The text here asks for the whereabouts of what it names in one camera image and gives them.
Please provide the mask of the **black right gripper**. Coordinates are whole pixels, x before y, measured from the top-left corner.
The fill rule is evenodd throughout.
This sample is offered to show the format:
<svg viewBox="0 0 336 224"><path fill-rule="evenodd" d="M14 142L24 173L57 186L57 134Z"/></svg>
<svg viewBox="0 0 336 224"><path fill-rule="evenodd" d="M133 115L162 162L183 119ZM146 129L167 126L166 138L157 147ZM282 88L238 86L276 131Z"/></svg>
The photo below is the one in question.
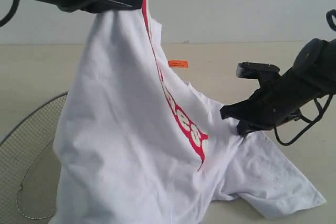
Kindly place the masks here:
<svg viewBox="0 0 336 224"><path fill-rule="evenodd" d="M295 77L265 81L248 99L220 109L222 119L239 119L237 134L272 129L302 106L302 83Z"/></svg>

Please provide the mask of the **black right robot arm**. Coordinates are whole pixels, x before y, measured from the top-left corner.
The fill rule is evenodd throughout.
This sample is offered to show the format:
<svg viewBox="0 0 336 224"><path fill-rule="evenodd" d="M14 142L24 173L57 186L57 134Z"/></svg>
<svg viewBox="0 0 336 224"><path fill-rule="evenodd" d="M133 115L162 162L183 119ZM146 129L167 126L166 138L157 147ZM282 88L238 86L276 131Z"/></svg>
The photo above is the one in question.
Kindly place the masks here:
<svg viewBox="0 0 336 224"><path fill-rule="evenodd" d="M239 120L240 135L271 130L299 118L308 102L335 94L335 40L313 39L284 74L272 64L241 62L236 76L256 79L257 89L247 100L221 108L222 119Z"/></svg>

